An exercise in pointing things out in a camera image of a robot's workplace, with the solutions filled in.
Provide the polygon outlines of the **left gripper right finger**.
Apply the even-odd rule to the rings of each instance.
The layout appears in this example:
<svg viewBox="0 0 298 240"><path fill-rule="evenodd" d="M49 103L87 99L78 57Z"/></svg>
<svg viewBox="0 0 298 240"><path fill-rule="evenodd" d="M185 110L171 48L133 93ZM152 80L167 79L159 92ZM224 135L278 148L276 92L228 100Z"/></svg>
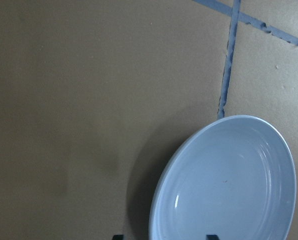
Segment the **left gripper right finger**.
<svg viewBox="0 0 298 240"><path fill-rule="evenodd" d="M206 240L218 240L218 236L216 234L207 234Z"/></svg>

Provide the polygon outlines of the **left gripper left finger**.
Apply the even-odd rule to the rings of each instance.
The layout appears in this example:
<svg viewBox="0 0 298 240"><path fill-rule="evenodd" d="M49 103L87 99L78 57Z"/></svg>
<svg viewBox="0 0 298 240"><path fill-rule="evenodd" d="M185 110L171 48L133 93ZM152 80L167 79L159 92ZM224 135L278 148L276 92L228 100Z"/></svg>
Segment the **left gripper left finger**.
<svg viewBox="0 0 298 240"><path fill-rule="evenodd" d="M115 235L113 235L112 240L124 240L124 235L123 234L115 234Z"/></svg>

